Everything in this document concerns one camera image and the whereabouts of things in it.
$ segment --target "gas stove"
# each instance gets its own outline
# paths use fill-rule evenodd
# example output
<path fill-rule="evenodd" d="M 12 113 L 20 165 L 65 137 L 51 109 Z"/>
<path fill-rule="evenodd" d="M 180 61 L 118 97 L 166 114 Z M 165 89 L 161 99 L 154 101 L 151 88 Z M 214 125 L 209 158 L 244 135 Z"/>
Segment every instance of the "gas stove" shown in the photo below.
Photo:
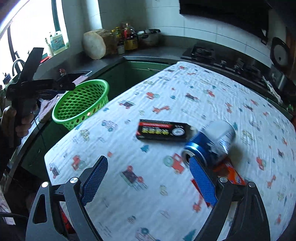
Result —
<path fill-rule="evenodd" d="M 212 48 L 205 48 L 200 46 L 194 46 L 187 49 L 181 58 L 197 61 L 198 63 L 206 64 L 209 66 L 218 67 L 226 72 L 239 75 L 249 81 L 255 82 L 261 87 L 267 89 L 264 82 L 261 81 L 262 74 L 259 69 L 252 65 L 244 63 L 241 58 L 237 60 L 231 60 L 226 56 L 218 56 L 215 50 Z"/>

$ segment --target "printed tablecloth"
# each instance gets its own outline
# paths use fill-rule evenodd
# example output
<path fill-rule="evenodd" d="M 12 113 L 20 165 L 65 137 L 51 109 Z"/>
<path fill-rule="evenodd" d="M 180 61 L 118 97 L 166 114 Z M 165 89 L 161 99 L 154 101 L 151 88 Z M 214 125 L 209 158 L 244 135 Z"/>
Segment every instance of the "printed tablecloth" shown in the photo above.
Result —
<path fill-rule="evenodd" d="M 197 129 L 218 119 L 230 123 L 236 130 L 230 158 L 243 178 L 256 183 L 271 240 L 285 230 L 296 199 L 293 125 L 248 88 L 178 62 L 109 102 L 45 155 L 53 185 L 79 177 L 101 155 L 108 158 L 106 176 L 86 205 L 103 240 L 192 241 L 211 212 L 181 162 L 184 143 L 138 140 L 139 119 Z M 234 211 L 235 204 L 219 240 L 226 238 Z"/>

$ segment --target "cabinet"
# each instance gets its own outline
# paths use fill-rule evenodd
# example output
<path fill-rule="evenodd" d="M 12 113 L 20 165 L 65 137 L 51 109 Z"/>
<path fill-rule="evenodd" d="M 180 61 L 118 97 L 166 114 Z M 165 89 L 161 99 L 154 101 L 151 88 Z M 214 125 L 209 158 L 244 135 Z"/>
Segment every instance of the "cabinet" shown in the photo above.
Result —
<path fill-rule="evenodd" d="M 53 121 L 46 124 L 24 154 L 21 161 L 22 168 L 42 180 L 49 180 L 44 155 L 68 132 L 63 125 Z"/>
<path fill-rule="evenodd" d="M 110 101 L 167 67 L 169 65 L 163 63 L 126 61 L 114 66 L 97 79 L 105 80 L 110 85 L 108 94 Z"/>

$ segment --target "hand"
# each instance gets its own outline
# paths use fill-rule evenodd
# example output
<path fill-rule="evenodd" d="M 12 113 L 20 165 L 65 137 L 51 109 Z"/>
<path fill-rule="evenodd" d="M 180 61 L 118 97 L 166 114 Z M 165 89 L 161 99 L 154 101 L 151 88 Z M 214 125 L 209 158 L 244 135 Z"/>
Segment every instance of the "hand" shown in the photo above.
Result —
<path fill-rule="evenodd" d="M 11 137 L 14 135 L 13 128 L 11 127 L 14 126 L 14 117 L 16 113 L 17 113 L 16 110 L 12 106 L 5 108 L 5 110 L 3 111 L 0 125 L 1 125 L 2 132 L 6 137 Z M 22 138 L 29 134 L 29 129 L 32 126 L 31 122 L 33 119 L 34 119 L 33 113 L 30 113 L 28 116 L 22 119 L 22 125 L 17 126 L 15 128 L 15 131 L 18 137 Z"/>

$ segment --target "metal screw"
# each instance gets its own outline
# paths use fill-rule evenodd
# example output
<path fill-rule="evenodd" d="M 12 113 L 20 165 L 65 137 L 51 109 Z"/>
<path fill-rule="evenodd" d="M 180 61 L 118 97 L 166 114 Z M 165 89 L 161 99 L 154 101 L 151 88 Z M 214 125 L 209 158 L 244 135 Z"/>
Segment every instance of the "metal screw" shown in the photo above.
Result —
<path fill-rule="evenodd" d="M 73 177 L 70 179 L 70 182 L 71 183 L 76 183 L 78 181 L 78 178 L 77 177 Z"/>
<path fill-rule="evenodd" d="M 41 184 L 41 186 L 43 187 L 43 188 L 46 188 L 47 186 L 48 186 L 48 182 L 43 182 L 42 184 Z"/>
<path fill-rule="evenodd" d="M 249 182 L 249 187 L 254 188 L 255 186 L 256 186 L 255 183 L 253 183 L 253 182 Z"/>
<path fill-rule="evenodd" d="M 220 177 L 220 182 L 226 183 L 228 182 L 228 179 L 226 177 Z"/>

